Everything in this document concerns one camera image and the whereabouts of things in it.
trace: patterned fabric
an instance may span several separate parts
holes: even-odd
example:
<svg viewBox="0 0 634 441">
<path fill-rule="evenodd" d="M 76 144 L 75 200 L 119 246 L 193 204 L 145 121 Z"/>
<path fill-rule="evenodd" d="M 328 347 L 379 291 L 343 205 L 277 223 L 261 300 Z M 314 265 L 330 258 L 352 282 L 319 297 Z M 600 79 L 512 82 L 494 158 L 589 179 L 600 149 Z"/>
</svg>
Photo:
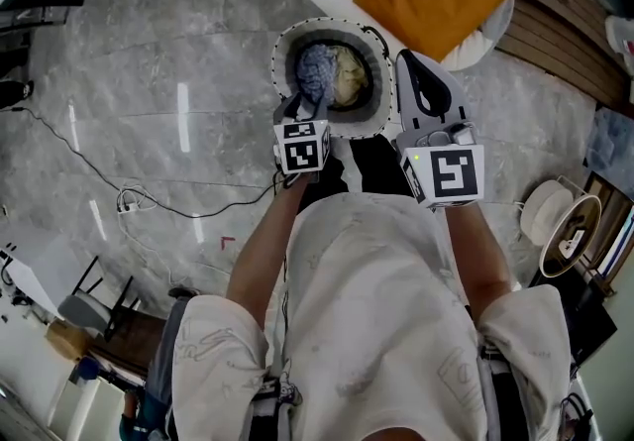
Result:
<svg viewBox="0 0 634 441">
<path fill-rule="evenodd" d="M 336 73 L 337 56 L 325 45 L 314 45 L 306 49 L 297 63 L 297 81 L 302 92 L 313 104 L 333 103 Z"/>
</svg>

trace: marble floor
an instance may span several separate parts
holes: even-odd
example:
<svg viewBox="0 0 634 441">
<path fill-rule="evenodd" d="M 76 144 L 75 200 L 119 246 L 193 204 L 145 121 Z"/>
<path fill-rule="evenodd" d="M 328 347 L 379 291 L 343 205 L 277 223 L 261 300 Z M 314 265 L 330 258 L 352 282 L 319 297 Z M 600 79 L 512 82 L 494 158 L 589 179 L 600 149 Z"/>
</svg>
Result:
<svg viewBox="0 0 634 441">
<path fill-rule="evenodd" d="M 64 27 L 36 32 L 29 105 L 117 185 L 142 185 L 187 213 L 253 200 L 273 174 L 270 49 L 316 15 L 303 0 L 87 0 Z M 539 250 L 520 237 L 513 202 L 547 177 L 581 177 L 594 102 L 500 53 L 457 78 L 486 149 L 483 210 L 526 281 Z M 11 221 L 64 233 L 83 263 L 100 256 L 110 284 L 134 276 L 161 313 L 169 274 L 223 292 L 271 197 L 199 224 L 159 208 L 120 219 L 117 191 L 24 113 L 0 118 L 0 170 Z"/>
</svg>

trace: wooden bench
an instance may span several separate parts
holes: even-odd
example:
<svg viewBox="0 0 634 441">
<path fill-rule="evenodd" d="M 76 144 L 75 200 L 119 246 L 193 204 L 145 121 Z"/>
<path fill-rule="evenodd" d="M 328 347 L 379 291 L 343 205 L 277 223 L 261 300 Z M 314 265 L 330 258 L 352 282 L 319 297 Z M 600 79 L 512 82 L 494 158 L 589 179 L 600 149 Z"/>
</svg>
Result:
<svg viewBox="0 0 634 441">
<path fill-rule="evenodd" d="M 630 76 L 605 37 L 607 16 L 597 0 L 515 0 L 511 25 L 497 48 L 634 118 Z"/>
</svg>

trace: black cable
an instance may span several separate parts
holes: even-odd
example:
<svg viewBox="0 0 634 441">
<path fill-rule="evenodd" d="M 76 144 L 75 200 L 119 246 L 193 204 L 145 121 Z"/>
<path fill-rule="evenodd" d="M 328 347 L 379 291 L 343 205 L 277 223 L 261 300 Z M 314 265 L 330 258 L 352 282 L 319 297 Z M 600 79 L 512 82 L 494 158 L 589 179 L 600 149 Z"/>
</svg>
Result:
<svg viewBox="0 0 634 441">
<path fill-rule="evenodd" d="M 587 413 L 587 406 L 585 405 L 585 402 L 584 402 L 584 401 L 583 401 L 583 399 L 579 396 L 579 394 L 578 394 L 578 393 L 575 393 L 574 391 L 571 391 L 571 392 L 568 394 L 568 399 L 572 399 L 572 398 L 574 398 L 574 399 L 577 401 L 577 403 L 578 403 L 578 405 L 580 406 L 580 408 L 581 408 L 581 409 L 583 409 L 583 414 L 586 414 L 586 413 Z"/>
<path fill-rule="evenodd" d="M 277 195 L 277 182 L 275 182 L 275 177 L 277 176 L 277 171 L 273 175 L 273 194 Z M 287 188 L 285 184 L 285 180 L 282 181 L 283 188 Z M 286 253 L 284 253 L 284 285 L 286 285 L 286 279 L 288 277 L 288 258 Z M 281 300 L 281 313 L 284 317 L 284 334 L 288 333 L 288 288 L 284 292 L 284 297 Z"/>
<path fill-rule="evenodd" d="M 11 305 L 13 305 L 14 307 L 17 307 L 18 305 L 25 305 L 28 307 L 32 303 L 33 302 L 30 302 L 23 296 L 16 296 L 13 298 L 13 300 L 11 300 Z"/>
<path fill-rule="evenodd" d="M 7 258 L 7 261 L 4 262 L 4 265 L 2 266 L 2 270 L 0 270 L 0 278 L 2 279 L 2 281 L 5 283 L 5 285 L 7 286 L 12 286 L 13 285 L 13 281 L 10 279 L 6 279 L 4 276 L 4 273 L 7 272 L 7 267 L 8 265 L 12 262 L 13 260 L 11 258 Z"/>
<path fill-rule="evenodd" d="M 70 144 L 70 142 L 63 137 L 62 135 L 60 135 L 54 128 L 53 126 L 51 126 L 51 124 L 49 124 L 44 118 L 36 115 L 30 108 L 26 108 L 23 106 L 17 106 L 17 107 L 13 107 L 13 108 L 6 108 L 4 110 L 0 110 L 0 113 L 4 113 L 4 112 L 27 112 L 29 113 L 35 120 L 39 120 L 40 122 L 42 122 L 48 129 L 49 131 L 51 131 L 53 133 L 53 135 L 58 138 L 59 140 L 62 140 L 66 146 L 68 147 L 68 149 L 75 154 L 76 156 L 79 156 L 88 166 L 90 166 L 95 173 L 97 173 L 97 175 L 99 175 L 99 178 L 101 178 L 106 184 L 110 185 L 110 187 L 112 187 L 113 189 L 116 189 L 119 192 L 119 195 L 117 196 L 117 209 L 119 208 L 119 200 L 120 200 L 120 196 L 121 196 L 121 190 L 122 187 L 117 187 L 116 184 L 114 184 L 112 181 L 110 181 L 98 168 L 97 166 L 95 166 L 93 163 L 91 163 L 84 154 L 82 154 L 79 151 L 76 151 L 72 145 Z M 137 189 L 131 189 L 131 188 L 126 188 L 123 187 L 123 189 L 127 190 L 127 191 L 131 191 L 131 192 L 136 192 L 139 195 L 145 196 L 148 199 L 150 199 L 151 201 L 153 201 L 157 206 L 159 206 L 160 208 L 162 208 L 163 210 L 167 210 L 168 212 L 173 212 L 174 214 L 178 214 L 181 217 L 185 217 L 187 219 L 203 219 L 206 217 L 214 217 L 216 215 L 222 214 L 225 210 L 227 210 L 228 208 L 231 208 L 233 206 L 238 206 L 238 205 L 253 205 L 255 203 L 258 203 L 262 198 L 264 198 L 264 195 L 267 194 L 272 187 L 275 187 L 274 181 L 273 184 L 270 185 L 269 187 L 267 187 L 264 191 L 262 191 L 262 193 L 253 201 L 234 201 L 233 203 L 229 203 L 228 205 L 224 206 L 223 208 L 221 208 L 220 210 L 217 210 L 215 212 L 210 212 L 208 214 L 201 214 L 201 215 L 191 215 L 191 214 L 186 214 L 184 212 L 181 212 L 180 210 L 177 210 L 175 208 L 170 207 L 169 205 L 165 205 L 164 203 L 161 203 L 160 201 L 156 200 L 153 196 L 148 196 L 147 193 L 143 193 L 138 191 Z"/>
<path fill-rule="evenodd" d="M 577 404 L 573 400 L 571 400 L 570 396 L 567 396 L 564 400 L 562 400 L 562 406 L 564 407 L 564 410 L 566 410 L 566 403 L 570 404 L 575 409 L 578 419 L 581 419 L 583 417 L 583 413 L 581 412 L 581 409 L 577 406 Z"/>
</svg>

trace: round basket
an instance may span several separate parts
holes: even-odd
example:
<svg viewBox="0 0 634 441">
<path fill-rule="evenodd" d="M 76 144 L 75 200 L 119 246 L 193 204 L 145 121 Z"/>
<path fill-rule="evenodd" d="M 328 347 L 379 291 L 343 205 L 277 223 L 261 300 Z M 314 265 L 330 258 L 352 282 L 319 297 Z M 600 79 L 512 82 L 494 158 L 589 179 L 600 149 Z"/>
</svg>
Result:
<svg viewBox="0 0 634 441">
<path fill-rule="evenodd" d="M 277 94 L 284 98 L 301 92 L 295 76 L 297 61 L 315 44 L 349 48 L 368 76 L 369 85 L 357 103 L 350 108 L 328 109 L 331 136 L 360 140 L 379 134 L 391 113 L 394 80 L 387 45 L 372 27 L 336 18 L 311 18 L 286 29 L 277 38 L 270 63 Z"/>
</svg>

